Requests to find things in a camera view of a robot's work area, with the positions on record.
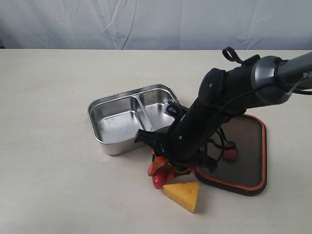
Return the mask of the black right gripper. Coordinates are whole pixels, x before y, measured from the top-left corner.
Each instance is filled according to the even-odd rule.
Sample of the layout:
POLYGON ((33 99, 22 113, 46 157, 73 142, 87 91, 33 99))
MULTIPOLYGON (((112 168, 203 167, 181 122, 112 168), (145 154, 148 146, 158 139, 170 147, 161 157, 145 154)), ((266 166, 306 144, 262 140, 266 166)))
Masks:
POLYGON ((148 176, 162 169, 168 183, 176 177, 195 173, 194 167, 214 172, 217 161, 201 152, 200 148, 208 143, 218 127, 219 115, 187 114, 165 134, 138 130, 135 143, 143 142, 154 149, 148 176))

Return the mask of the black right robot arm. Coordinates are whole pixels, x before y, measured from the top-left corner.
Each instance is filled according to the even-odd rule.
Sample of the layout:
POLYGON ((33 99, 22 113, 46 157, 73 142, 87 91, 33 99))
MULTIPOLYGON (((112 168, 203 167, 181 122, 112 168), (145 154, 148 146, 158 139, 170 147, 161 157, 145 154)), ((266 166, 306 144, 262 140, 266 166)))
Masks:
POLYGON ((220 134, 222 124, 248 109, 282 104, 293 93, 312 93, 311 53, 293 59, 254 55, 246 60, 231 47, 222 53, 238 67, 210 70, 190 107, 168 101, 163 110, 174 121, 166 133, 138 130, 135 142, 153 150, 149 176, 163 170, 168 181, 199 168, 215 171, 218 159, 207 154, 207 145, 213 134, 220 134))

